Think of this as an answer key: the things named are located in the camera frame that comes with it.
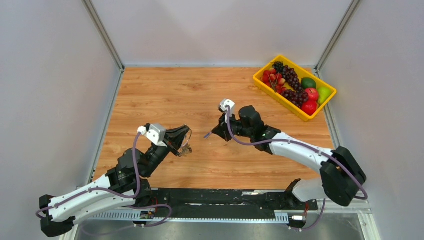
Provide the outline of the metal keyring with keys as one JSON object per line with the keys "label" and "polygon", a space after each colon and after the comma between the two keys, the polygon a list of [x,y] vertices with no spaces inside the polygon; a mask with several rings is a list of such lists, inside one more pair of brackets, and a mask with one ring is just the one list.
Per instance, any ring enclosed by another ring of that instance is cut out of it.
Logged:
{"label": "metal keyring with keys", "polygon": [[186,135],[183,138],[181,147],[178,150],[178,157],[185,157],[186,155],[192,153],[192,148],[189,145],[189,142],[192,137],[192,130],[189,129]]}

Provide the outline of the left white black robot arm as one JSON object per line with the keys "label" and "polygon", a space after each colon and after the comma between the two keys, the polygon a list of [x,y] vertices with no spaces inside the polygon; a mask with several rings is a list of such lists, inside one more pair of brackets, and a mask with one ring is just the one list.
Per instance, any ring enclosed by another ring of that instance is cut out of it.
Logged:
{"label": "left white black robot arm", "polygon": [[36,216],[41,231],[49,238],[58,237],[95,215],[117,208],[147,211],[148,219],[158,208],[169,208],[154,199],[148,178],[169,154],[181,157],[192,151],[188,144],[191,134],[187,125],[172,129],[158,123],[140,126],[132,147],[107,173],[68,194],[39,198]]}

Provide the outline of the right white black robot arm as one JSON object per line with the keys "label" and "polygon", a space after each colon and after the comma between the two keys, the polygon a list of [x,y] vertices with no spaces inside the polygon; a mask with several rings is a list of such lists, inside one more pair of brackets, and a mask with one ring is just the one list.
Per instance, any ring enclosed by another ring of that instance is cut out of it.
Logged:
{"label": "right white black robot arm", "polygon": [[367,176],[350,150],[343,146],[336,149],[318,147],[295,139],[281,130],[266,125],[259,112],[252,106],[242,107],[236,118],[235,103],[224,99],[218,109],[222,116],[211,131],[223,140],[244,146],[254,146],[261,152],[291,159],[319,174],[319,177],[294,180],[287,188],[286,204],[298,209],[305,202],[330,199],[347,207],[352,200],[367,200],[364,189]]}

